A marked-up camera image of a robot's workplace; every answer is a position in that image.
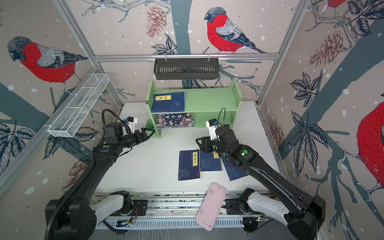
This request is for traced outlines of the colourful illustrated thick book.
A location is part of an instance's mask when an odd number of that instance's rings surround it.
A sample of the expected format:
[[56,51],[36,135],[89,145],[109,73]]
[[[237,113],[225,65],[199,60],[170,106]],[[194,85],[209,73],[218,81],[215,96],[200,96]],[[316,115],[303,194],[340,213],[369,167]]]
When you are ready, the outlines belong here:
[[192,113],[158,114],[156,127],[159,129],[194,127],[194,115]]

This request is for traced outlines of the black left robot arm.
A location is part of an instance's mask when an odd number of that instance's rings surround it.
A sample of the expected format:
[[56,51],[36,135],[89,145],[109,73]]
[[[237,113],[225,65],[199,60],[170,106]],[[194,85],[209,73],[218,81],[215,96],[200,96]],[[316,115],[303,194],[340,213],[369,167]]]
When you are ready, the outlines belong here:
[[87,240],[99,223],[105,223],[117,235],[125,235],[126,230],[115,229],[106,223],[106,219],[120,210],[125,215],[133,214],[129,224],[135,223],[139,216],[140,211],[128,191],[113,192],[101,202],[91,205],[92,196],[102,178],[118,157],[125,154],[123,149],[131,151],[151,137],[147,128],[133,129],[136,120],[132,117],[128,122],[117,118],[116,122],[107,124],[106,112],[111,110],[102,111],[103,134],[92,151],[86,170],[60,199],[51,200],[45,208],[46,240]]

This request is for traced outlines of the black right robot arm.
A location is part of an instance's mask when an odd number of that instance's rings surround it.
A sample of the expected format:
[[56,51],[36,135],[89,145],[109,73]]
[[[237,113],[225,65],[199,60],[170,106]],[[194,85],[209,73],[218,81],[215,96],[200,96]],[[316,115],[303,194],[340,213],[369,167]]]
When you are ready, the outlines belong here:
[[254,212],[264,213],[287,226],[298,240],[315,240],[325,220],[326,202],[319,195],[311,196],[284,179],[250,146],[239,143],[234,131],[223,125],[215,130],[215,138],[196,139],[200,150],[217,152],[235,167],[258,180],[276,200],[253,192],[246,205]]

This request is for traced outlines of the dark blue bottom book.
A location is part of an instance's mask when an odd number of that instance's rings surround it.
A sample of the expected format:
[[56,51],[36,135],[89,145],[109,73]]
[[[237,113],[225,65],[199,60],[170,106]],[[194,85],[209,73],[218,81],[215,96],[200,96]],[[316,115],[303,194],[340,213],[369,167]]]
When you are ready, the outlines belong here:
[[201,178],[200,150],[180,151],[179,181],[192,181]]

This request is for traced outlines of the blue book yellow label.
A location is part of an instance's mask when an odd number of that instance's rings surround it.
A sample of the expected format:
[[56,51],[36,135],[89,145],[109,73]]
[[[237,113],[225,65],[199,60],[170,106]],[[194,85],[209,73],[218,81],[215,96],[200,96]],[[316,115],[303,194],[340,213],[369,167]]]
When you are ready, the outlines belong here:
[[181,113],[185,111],[185,93],[167,93],[154,95],[152,113]]

